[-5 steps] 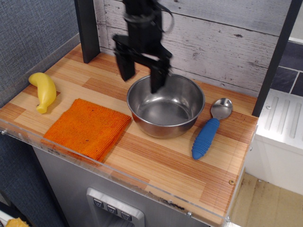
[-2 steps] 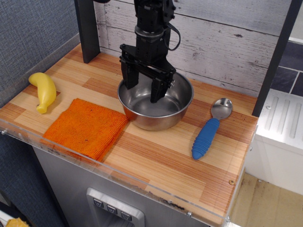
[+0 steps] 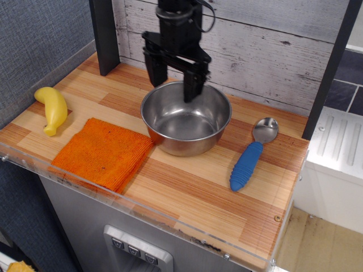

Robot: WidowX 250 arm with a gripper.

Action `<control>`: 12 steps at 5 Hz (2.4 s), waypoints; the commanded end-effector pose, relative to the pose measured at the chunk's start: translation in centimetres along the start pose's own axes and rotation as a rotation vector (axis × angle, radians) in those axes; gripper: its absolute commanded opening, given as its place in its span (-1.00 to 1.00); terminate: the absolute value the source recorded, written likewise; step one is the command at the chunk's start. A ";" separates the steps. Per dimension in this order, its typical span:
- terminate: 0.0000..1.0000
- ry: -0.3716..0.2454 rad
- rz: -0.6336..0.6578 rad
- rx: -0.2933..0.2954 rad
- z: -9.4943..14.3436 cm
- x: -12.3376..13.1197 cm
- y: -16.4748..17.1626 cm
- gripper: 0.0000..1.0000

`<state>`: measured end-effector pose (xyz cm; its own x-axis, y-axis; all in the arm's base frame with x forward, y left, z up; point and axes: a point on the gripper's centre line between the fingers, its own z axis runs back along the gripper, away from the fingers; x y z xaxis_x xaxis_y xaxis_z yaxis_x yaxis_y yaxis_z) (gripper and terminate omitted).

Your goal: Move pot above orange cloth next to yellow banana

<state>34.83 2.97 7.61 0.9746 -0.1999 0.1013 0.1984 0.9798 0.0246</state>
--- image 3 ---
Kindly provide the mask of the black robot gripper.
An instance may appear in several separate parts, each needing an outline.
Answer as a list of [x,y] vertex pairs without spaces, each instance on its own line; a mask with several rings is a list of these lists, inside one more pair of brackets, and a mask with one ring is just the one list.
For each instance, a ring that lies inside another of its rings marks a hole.
[[200,47],[202,10],[212,6],[206,1],[158,1],[155,9],[159,32],[145,31],[143,53],[151,84],[157,87],[167,80],[167,66],[184,71],[184,102],[190,103],[202,93],[209,75],[211,57]]

